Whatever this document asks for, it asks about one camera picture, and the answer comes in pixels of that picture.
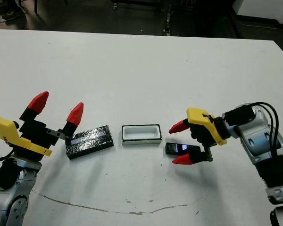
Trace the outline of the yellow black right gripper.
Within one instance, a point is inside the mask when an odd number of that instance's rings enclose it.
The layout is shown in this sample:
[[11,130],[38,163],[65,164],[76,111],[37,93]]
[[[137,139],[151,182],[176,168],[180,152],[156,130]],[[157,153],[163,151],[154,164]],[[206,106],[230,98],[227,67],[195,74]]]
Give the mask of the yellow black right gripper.
[[227,144],[228,130],[222,117],[214,117],[207,111],[189,107],[186,110],[187,119],[179,121],[168,131],[169,134],[185,131],[190,128],[191,137],[202,144],[204,151],[190,152],[178,156],[172,163],[193,165],[203,161],[213,161],[210,148]]

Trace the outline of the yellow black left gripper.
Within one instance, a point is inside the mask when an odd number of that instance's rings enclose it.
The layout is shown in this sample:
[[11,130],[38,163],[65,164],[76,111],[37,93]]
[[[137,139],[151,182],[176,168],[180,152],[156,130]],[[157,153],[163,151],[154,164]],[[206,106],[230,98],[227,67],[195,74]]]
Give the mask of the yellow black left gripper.
[[44,156],[50,156],[50,147],[59,139],[71,138],[81,122],[84,104],[80,102],[69,114],[62,130],[52,130],[46,124],[34,120],[44,109],[49,92],[35,96],[20,116],[24,124],[17,129],[17,124],[0,117],[0,139],[13,148],[15,155],[39,162]]

